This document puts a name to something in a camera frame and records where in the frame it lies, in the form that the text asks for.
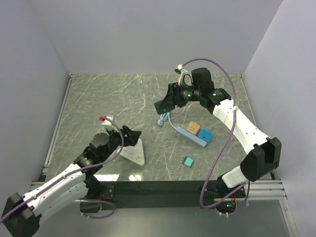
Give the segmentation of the white triangular power strip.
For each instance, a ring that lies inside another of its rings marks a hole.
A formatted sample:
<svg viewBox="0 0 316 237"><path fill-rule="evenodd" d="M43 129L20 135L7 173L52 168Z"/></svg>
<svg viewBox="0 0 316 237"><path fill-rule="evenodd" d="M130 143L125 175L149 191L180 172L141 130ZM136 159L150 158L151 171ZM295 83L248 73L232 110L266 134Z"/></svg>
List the white triangular power strip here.
<svg viewBox="0 0 316 237"><path fill-rule="evenodd" d="M137 165L144 166L145 165L145 153L143 142L139 138L138 142L135 146L127 146L123 147L121 152L120 148L118 148L117 153L123 158L136 163Z"/></svg>

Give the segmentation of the dark green plug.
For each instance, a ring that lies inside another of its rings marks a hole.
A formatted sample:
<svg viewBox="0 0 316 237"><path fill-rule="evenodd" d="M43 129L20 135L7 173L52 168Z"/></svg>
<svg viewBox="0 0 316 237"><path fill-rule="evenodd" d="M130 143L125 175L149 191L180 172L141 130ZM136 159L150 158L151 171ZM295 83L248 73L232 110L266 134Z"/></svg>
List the dark green plug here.
<svg viewBox="0 0 316 237"><path fill-rule="evenodd" d="M165 114L165 113L168 113L168 110L162 108L160 105L162 103L162 100L159 100L159 101L156 101L154 103L154 106L155 106L155 109L156 109L156 112L158 115L162 115L162 114Z"/></svg>

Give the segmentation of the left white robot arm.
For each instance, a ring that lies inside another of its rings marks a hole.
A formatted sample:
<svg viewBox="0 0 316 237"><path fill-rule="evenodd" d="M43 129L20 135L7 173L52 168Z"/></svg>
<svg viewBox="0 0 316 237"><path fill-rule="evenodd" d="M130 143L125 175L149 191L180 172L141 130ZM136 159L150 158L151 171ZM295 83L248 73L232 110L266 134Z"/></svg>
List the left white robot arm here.
<svg viewBox="0 0 316 237"><path fill-rule="evenodd" d="M101 191L95 173L118 147L135 146L141 134L125 125L96 134L60 174L24 195L12 194L6 201L0 222L13 237L31 237L45 217L76 199L96 197Z"/></svg>

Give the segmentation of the wooden cube plug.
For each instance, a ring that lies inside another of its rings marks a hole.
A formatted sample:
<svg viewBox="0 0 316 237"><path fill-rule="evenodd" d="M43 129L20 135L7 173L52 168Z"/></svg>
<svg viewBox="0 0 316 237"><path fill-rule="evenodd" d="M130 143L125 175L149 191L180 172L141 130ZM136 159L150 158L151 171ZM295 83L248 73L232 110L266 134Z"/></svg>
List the wooden cube plug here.
<svg viewBox="0 0 316 237"><path fill-rule="evenodd" d="M186 130L188 132L192 133L193 135L197 135L199 130L200 130L200 125L197 124L196 122L191 121L191 122L189 122Z"/></svg>

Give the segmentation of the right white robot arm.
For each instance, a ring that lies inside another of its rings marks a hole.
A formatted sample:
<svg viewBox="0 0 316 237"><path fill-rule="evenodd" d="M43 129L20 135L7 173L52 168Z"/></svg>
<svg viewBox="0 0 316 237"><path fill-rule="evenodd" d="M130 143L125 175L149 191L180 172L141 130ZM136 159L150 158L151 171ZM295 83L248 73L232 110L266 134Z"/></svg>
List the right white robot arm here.
<svg viewBox="0 0 316 237"><path fill-rule="evenodd" d="M247 181L255 182L279 166L281 142L260 131L236 106L235 99L222 88L215 88L207 68L188 72L182 65L175 69L178 82L170 83L166 96L155 102L159 115L197 101L218 118L237 138L246 157L241 164L222 175L217 193L228 197L234 187Z"/></svg>

